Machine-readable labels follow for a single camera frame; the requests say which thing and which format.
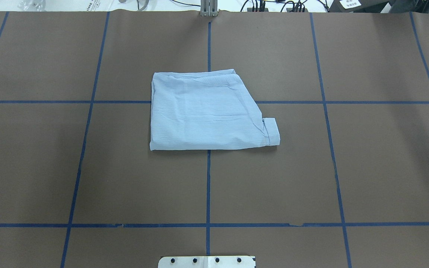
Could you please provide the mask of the light blue striped shirt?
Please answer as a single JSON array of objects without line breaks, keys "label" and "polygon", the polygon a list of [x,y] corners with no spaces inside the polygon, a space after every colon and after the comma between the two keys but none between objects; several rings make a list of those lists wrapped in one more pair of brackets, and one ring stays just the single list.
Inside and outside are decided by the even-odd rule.
[{"label": "light blue striped shirt", "polygon": [[265,118],[231,69],[154,73],[150,144],[155,150],[242,150],[278,146],[274,118]]}]

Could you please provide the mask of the white mounting plate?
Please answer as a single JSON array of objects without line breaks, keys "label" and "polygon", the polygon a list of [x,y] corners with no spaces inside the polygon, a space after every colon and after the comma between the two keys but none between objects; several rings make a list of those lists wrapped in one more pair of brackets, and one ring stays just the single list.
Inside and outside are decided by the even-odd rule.
[{"label": "white mounting plate", "polygon": [[164,256],[159,268],[256,268],[255,256]]}]

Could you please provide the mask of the aluminium frame post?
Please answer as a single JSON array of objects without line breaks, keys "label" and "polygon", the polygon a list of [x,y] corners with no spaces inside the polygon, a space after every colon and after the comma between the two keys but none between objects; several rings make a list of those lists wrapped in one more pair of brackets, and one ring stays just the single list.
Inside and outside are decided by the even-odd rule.
[{"label": "aluminium frame post", "polygon": [[200,1],[200,16],[201,17],[216,17],[219,14],[218,0],[201,0]]}]

